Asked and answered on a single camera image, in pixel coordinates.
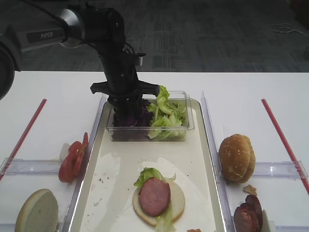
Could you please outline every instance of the meat slice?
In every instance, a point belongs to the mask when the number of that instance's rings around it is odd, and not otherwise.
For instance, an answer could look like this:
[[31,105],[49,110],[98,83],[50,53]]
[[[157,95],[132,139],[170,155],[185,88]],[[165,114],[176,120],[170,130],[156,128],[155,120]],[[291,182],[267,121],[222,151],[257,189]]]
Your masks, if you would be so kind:
[[161,215],[170,203],[169,184],[153,177],[148,179],[140,190],[139,203],[145,214],[152,217]]
[[259,199],[256,196],[251,194],[246,197],[246,202],[254,206],[257,219],[259,221],[259,226],[261,229],[263,226],[263,214],[262,214],[262,207],[261,207]]
[[254,207],[249,203],[243,203],[234,213],[234,223],[237,232],[259,232],[259,223]]

